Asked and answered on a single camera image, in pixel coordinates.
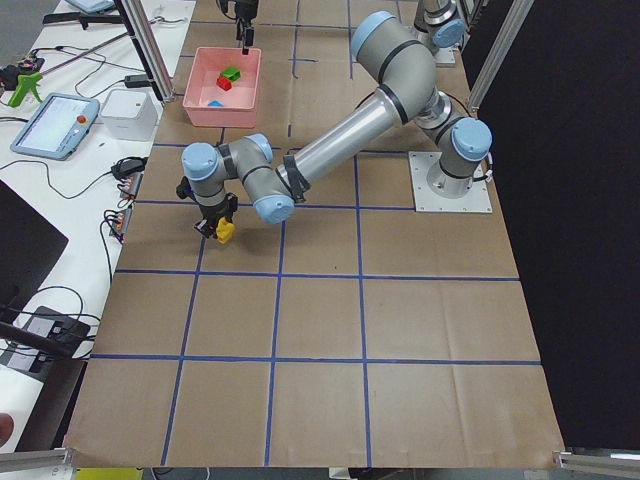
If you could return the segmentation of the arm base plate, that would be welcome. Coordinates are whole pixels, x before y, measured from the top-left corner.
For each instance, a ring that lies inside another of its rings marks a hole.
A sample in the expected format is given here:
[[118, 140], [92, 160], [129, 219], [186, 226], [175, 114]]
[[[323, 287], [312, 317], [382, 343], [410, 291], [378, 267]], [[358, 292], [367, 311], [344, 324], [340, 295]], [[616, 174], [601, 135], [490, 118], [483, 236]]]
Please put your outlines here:
[[478, 180], [478, 166], [472, 177], [457, 179], [440, 165], [440, 152], [410, 151], [409, 170], [418, 213], [491, 214], [493, 208], [485, 180]]

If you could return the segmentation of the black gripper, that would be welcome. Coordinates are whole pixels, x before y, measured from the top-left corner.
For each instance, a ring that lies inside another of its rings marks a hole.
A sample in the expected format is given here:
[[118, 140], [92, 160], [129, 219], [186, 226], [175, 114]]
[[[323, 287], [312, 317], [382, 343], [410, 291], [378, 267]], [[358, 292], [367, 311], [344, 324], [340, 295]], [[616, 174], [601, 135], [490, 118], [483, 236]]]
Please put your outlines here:
[[239, 20], [239, 41], [243, 54], [248, 54], [253, 46], [254, 28], [249, 20], [254, 20], [258, 14], [258, 0], [236, 0], [235, 15]]
[[238, 210], [238, 197], [234, 193], [226, 193], [220, 203], [213, 206], [200, 204], [199, 209], [202, 219], [194, 225], [194, 229], [206, 239], [217, 239], [218, 221], [223, 217], [227, 223], [233, 223], [233, 215]]

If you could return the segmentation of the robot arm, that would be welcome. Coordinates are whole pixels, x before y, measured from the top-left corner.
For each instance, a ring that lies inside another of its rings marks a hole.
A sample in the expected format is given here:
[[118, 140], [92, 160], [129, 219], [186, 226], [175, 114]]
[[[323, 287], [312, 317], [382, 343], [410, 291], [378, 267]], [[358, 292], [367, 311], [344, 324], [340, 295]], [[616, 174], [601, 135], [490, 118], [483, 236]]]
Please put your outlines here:
[[287, 220], [313, 182], [361, 151], [394, 126], [414, 122], [440, 149], [429, 174], [432, 191], [460, 198], [474, 182], [474, 172], [492, 146], [492, 133], [482, 121], [463, 115], [437, 87], [436, 62], [390, 12], [377, 11], [356, 29], [350, 51], [378, 85], [344, 120], [277, 168], [262, 134], [231, 143], [197, 142], [182, 152], [184, 175], [176, 187], [181, 199], [194, 201], [202, 218], [195, 229], [224, 243], [231, 238], [236, 195], [225, 183], [237, 179], [260, 218], [268, 224]]
[[[221, 13], [235, 22], [236, 40], [240, 42], [242, 53], [247, 54], [254, 43], [252, 21], [257, 17], [258, 1], [233, 1], [234, 15], [229, 14], [228, 1], [217, 1]], [[466, 31], [465, 22], [459, 16], [456, 1], [417, 2], [411, 32], [433, 54], [459, 43]]]

